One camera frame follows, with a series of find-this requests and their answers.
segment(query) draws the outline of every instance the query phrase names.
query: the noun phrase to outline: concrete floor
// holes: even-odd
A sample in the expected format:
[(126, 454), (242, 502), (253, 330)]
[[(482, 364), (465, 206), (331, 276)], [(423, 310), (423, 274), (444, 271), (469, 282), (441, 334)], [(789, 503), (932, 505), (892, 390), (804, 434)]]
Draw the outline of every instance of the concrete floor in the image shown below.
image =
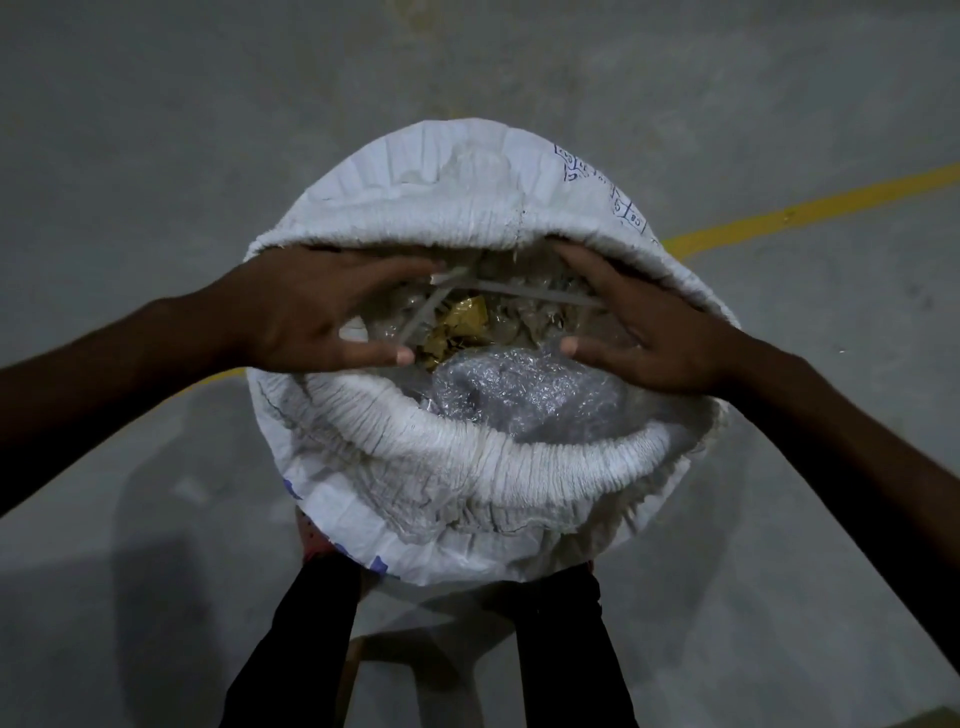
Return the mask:
[[(5, 3), (0, 360), (214, 279), (340, 158), (422, 118), (541, 133), (662, 237), (956, 161), (958, 38), (954, 0)], [(691, 264), (960, 470), (959, 231), (953, 188)], [(0, 522), (0, 725), (214, 725), (297, 567), (242, 382), (164, 404)], [(881, 728), (960, 704), (742, 421), (597, 573), (643, 726)], [(397, 584), (361, 605), (356, 634), (405, 629), (420, 657), (364, 663), (348, 726), (523, 724), (506, 623)]]

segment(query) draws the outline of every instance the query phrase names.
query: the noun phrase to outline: human hand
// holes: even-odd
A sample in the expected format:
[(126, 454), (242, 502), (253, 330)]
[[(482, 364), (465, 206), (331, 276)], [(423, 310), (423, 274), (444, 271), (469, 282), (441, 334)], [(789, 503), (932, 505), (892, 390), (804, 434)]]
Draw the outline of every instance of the human hand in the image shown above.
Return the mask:
[(639, 343), (618, 349), (567, 337), (561, 342), (567, 356), (659, 392), (725, 395), (754, 339), (653, 283), (621, 275), (582, 246), (558, 243), (555, 248)]
[(442, 270), (424, 257), (332, 253), (302, 245), (267, 250), (191, 297), (223, 337), (225, 366), (333, 372), (407, 365), (387, 341), (345, 341), (340, 327), (370, 294)]

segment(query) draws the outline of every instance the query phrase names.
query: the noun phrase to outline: bubble wrap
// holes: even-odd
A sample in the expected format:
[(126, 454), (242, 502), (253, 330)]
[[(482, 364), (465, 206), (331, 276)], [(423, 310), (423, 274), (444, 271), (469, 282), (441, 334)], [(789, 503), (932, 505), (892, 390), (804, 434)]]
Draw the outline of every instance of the bubble wrap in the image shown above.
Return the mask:
[(622, 379), (567, 358), (555, 341), (539, 350), (486, 347), (456, 354), (434, 372), (426, 406), (520, 443), (581, 445), (636, 431), (628, 399)]

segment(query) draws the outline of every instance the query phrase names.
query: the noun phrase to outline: dark skin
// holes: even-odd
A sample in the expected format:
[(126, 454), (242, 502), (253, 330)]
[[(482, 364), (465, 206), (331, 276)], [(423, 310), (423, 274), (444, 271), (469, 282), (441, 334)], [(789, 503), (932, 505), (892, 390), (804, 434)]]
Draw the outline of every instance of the dark skin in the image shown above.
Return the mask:
[[(585, 248), (557, 250), (640, 346), (564, 339), (564, 352), (637, 386), (728, 400), (783, 452), (960, 668), (960, 481), (836, 392), (797, 356), (624, 276)], [(340, 325), (375, 291), (429, 276), (420, 257), (268, 251), (194, 294), (150, 303), (61, 349), (0, 371), (0, 449), (40, 468), (9, 479), (0, 513), (120, 427), (233, 367), (332, 372), (404, 365)]]

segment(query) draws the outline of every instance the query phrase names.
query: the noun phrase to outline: black trouser leg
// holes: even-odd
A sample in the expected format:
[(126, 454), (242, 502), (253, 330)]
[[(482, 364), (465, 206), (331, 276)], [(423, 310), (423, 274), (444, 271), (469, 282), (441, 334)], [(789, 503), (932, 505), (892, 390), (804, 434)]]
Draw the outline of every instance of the black trouser leg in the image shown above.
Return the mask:
[(333, 724), (360, 571), (339, 553), (303, 565), (227, 690), (222, 728)]
[(527, 727), (636, 726), (588, 566), (520, 589), (514, 623)]

